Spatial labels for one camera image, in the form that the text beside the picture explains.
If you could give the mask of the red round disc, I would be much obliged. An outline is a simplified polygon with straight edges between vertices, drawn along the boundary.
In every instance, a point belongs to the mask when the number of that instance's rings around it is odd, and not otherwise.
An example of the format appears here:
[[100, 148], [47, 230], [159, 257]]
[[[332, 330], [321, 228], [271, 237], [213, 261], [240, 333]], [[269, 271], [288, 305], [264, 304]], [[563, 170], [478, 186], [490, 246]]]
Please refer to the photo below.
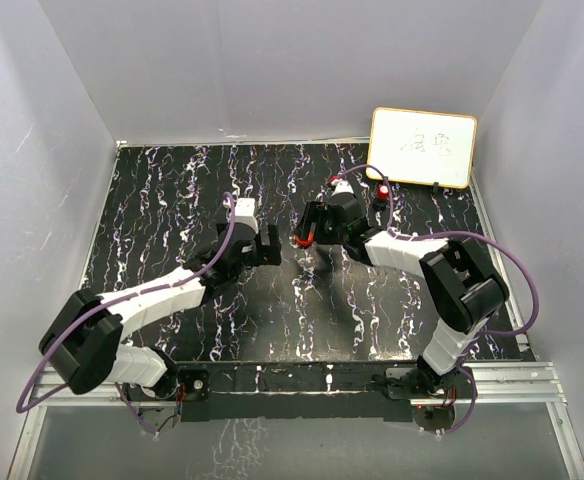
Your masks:
[[295, 242], [299, 248], [307, 249], [314, 243], [315, 228], [311, 225], [308, 229], [298, 228], [295, 232]]

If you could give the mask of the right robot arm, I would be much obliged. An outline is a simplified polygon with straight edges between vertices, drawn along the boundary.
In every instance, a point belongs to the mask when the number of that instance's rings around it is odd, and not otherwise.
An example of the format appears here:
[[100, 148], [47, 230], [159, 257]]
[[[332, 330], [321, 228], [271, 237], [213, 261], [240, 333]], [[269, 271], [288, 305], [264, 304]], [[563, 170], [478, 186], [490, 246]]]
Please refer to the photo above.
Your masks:
[[411, 394], [438, 397], [450, 389], [463, 354], [509, 299], [505, 281], [480, 247], [490, 243], [487, 237], [467, 231], [409, 236], [382, 229], [368, 222], [352, 193], [308, 202], [295, 240], [301, 248], [338, 245], [354, 261], [424, 280], [438, 313], [433, 336], [413, 370], [383, 380]]

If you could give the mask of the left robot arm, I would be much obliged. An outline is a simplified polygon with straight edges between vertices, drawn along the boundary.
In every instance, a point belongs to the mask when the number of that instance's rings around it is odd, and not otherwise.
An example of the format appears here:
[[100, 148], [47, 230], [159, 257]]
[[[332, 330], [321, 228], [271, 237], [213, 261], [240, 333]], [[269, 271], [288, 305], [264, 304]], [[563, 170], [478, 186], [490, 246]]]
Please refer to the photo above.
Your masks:
[[76, 395], [105, 382], [135, 384], [166, 399], [178, 387], [179, 367], [157, 347], [125, 344], [134, 332], [222, 296], [255, 267], [281, 263], [276, 226], [217, 226], [217, 244], [163, 277], [126, 290], [74, 292], [39, 343], [46, 361]]

